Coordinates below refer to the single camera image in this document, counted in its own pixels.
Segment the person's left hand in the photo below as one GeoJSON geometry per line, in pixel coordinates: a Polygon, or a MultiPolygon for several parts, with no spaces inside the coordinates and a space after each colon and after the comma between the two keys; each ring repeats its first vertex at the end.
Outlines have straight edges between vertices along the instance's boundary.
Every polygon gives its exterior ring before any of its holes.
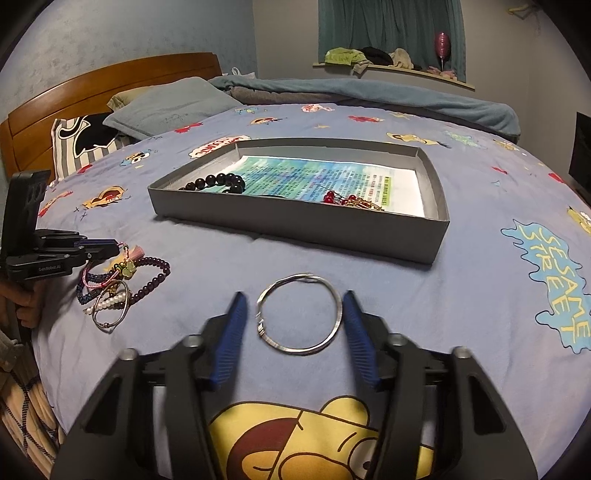
{"type": "Polygon", "coordinates": [[[37,328],[45,305],[46,289],[46,280],[39,280],[23,286],[2,278],[0,286],[1,326],[9,326],[8,302],[12,302],[17,307],[16,318],[21,322],[21,325],[28,329],[37,328]]]}

